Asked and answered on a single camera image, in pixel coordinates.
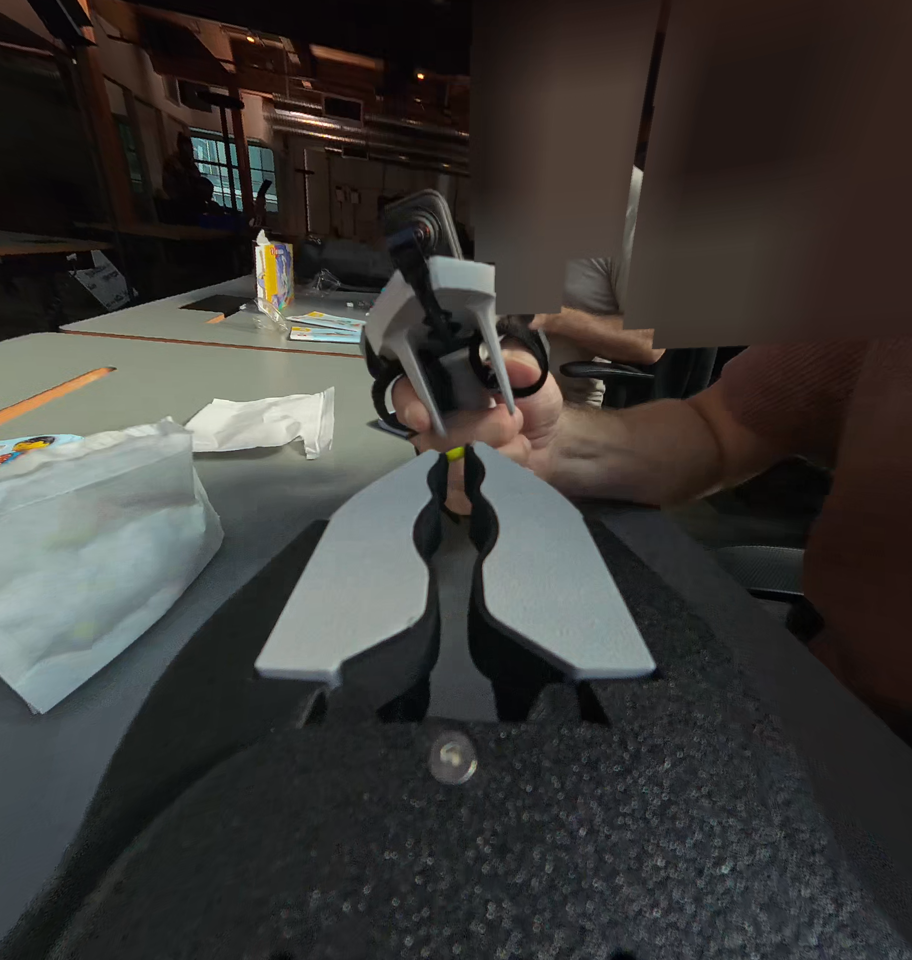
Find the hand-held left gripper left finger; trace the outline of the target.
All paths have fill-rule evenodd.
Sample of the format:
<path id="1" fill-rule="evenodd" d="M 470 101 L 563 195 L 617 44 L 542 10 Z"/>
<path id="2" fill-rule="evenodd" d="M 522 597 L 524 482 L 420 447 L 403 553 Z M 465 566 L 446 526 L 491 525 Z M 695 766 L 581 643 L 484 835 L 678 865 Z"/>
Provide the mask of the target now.
<path id="1" fill-rule="evenodd" d="M 344 689 L 379 710 L 438 658 L 445 456 L 424 453 L 336 510 L 255 660 L 263 679 Z"/>

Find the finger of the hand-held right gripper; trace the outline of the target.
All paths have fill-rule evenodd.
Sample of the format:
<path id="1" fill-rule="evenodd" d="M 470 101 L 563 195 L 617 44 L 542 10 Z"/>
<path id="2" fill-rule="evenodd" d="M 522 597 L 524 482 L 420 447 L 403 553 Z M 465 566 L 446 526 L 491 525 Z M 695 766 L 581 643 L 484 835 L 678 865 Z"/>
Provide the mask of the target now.
<path id="1" fill-rule="evenodd" d="M 370 397 L 381 420 L 400 427 L 388 396 L 398 378 L 408 378 L 428 412 L 433 429 L 445 436 L 447 370 L 442 363 L 444 343 L 434 338 L 427 309 L 401 271 L 390 279 L 367 315 L 363 350 L 372 376 Z"/>
<path id="2" fill-rule="evenodd" d="M 467 312 L 470 334 L 481 335 L 502 400 L 513 414 L 515 400 L 497 331 L 495 268 L 482 262 L 434 257 L 434 292 L 442 306 L 449 308 L 453 303 Z"/>

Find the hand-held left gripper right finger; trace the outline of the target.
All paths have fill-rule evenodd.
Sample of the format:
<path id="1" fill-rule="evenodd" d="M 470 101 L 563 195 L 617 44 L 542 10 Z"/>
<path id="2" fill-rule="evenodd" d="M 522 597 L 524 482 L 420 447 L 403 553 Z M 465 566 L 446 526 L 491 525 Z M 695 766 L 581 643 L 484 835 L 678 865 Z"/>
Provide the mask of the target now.
<path id="1" fill-rule="evenodd" d="M 463 463 L 478 553 L 469 649 L 496 704 L 531 706 L 555 684 L 653 676 L 654 657 L 577 507 L 483 443 Z"/>

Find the small black lego assembly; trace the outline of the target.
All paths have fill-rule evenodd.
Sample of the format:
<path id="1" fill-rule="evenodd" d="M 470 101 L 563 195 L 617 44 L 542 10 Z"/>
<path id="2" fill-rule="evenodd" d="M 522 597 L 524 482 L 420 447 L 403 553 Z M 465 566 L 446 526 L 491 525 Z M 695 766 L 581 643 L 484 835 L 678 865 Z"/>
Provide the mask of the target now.
<path id="1" fill-rule="evenodd" d="M 464 447 L 456 447 L 445 453 L 448 464 L 445 509 L 456 518 L 467 518 L 472 512 L 472 504 L 464 488 L 464 456 Z"/>

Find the small yellow white lego box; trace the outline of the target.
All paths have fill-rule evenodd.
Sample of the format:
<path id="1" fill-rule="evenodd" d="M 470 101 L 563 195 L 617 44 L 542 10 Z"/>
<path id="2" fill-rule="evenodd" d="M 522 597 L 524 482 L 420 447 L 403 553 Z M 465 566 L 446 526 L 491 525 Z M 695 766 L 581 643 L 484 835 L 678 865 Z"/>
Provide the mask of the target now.
<path id="1" fill-rule="evenodd" d="M 254 243 L 254 266 L 256 297 L 284 314 L 294 299 L 294 245 L 260 230 Z"/>

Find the person's right hand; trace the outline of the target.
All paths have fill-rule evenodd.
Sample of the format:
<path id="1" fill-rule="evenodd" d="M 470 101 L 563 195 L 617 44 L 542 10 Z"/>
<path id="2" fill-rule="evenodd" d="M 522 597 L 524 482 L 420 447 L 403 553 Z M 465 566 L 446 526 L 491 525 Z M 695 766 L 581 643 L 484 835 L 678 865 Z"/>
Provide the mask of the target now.
<path id="1" fill-rule="evenodd" d="M 504 340 L 502 355 L 513 390 L 536 382 L 540 366 L 522 342 Z M 553 438 L 563 406 L 558 385 L 549 374 L 539 391 L 514 402 L 514 412 L 500 398 L 486 410 L 450 414 L 445 419 L 445 431 L 438 434 L 408 378 L 397 379 L 390 399 L 397 420 L 413 431 L 412 444 L 418 453 L 436 450 L 448 457 L 450 450 L 483 443 L 512 462 L 539 470 L 541 451 Z M 450 460 L 446 508 L 458 517 L 469 516 L 472 509 L 464 492 L 463 468 L 462 459 Z"/>

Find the black duffel bag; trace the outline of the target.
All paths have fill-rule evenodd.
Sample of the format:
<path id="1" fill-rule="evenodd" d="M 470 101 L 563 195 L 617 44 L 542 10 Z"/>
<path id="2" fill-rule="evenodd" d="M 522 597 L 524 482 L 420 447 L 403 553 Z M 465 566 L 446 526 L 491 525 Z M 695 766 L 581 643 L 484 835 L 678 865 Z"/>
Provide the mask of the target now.
<path id="1" fill-rule="evenodd" d="M 365 293 L 381 292 L 394 272 L 390 257 L 383 251 L 352 240 L 310 234 L 295 255 L 294 277 L 306 287 L 321 269 L 330 270 L 340 279 L 345 287 L 342 291 Z"/>

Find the black office chair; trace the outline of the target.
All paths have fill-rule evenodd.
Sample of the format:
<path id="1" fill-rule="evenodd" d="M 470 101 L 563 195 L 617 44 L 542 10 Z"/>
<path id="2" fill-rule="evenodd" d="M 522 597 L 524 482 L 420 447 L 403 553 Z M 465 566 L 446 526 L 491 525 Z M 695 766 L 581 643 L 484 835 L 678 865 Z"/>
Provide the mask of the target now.
<path id="1" fill-rule="evenodd" d="M 561 364 L 559 373 L 571 379 L 613 379 L 618 383 L 627 383 L 634 380 L 652 381 L 654 375 L 635 366 L 613 364 L 604 361 L 573 361 Z"/>

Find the flat empty white paper bag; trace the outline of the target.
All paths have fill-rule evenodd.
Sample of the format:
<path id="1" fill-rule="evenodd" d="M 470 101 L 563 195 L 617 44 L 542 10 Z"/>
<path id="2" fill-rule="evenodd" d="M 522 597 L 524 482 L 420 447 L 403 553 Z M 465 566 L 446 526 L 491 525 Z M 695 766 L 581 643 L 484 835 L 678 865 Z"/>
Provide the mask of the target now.
<path id="1" fill-rule="evenodd" d="M 335 389 L 253 401 L 214 399 L 185 425 L 196 453 L 274 450 L 295 442 L 308 460 L 331 450 Z"/>

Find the arched window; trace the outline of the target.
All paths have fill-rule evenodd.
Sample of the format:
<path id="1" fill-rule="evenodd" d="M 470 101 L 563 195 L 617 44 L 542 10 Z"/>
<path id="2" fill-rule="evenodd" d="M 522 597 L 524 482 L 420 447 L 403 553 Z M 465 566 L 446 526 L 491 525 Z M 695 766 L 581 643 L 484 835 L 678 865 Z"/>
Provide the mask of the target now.
<path id="1" fill-rule="evenodd" d="M 233 138 L 228 143 L 212 131 L 192 128 L 190 138 L 200 173 L 213 185 L 215 201 L 227 210 L 243 210 L 244 190 Z M 265 207 L 275 214 L 279 209 L 273 150 L 268 145 L 250 140 L 247 144 L 252 195 L 256 200 L 265 182 Z"/>

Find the black jacket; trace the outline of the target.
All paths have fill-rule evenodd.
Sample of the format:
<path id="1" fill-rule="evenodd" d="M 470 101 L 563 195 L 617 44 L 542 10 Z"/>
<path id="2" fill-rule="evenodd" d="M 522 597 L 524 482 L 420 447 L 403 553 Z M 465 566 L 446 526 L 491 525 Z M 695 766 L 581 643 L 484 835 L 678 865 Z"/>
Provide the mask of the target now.
<path id="1" fill-rule="evenodd" d="M 654 366 L 653 400 L 685 400 L 714 383 L 743 345 L 667 349 Z"/>

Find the full white paper bag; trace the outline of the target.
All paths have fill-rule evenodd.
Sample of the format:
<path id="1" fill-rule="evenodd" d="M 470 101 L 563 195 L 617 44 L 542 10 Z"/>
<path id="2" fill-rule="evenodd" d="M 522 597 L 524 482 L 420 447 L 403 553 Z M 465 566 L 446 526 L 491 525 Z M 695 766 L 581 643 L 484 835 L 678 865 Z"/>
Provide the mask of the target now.
<path id="1" fill-rule="evenodd" d="M 222 547 L 170 418 L 0 464 L 0 678 L 45 714 L 166 614 Z"/>

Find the minifigure instruction booklet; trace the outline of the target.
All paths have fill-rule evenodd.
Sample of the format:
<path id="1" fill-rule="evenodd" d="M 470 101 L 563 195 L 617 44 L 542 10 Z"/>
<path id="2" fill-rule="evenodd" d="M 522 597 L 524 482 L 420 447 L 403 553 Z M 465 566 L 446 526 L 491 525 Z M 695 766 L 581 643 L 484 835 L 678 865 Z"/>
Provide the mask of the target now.
<path id="1" fill-rule="evenodd" d="M 58 448 L 82 440 L 83 437 L 73 434 L 37 435 L 0 440 L 0 468 L 32 451 Z"/>

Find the metal ventilation duct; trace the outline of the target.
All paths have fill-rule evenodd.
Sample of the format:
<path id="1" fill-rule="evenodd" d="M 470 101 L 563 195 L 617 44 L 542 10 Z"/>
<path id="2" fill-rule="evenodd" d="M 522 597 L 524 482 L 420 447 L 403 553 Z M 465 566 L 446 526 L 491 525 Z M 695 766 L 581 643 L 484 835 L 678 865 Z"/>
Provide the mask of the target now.
<path id="1" fill-rule="evenodd" d="M 447 126 L 365 115 L 360 123 L 345 118 L 316 115 L 275 105 L 266 114 L 273 131 L 335 144 L 351 143 L 376 149 L 429 153 L 460 153 L 470 147 L 469 133 Z"/>

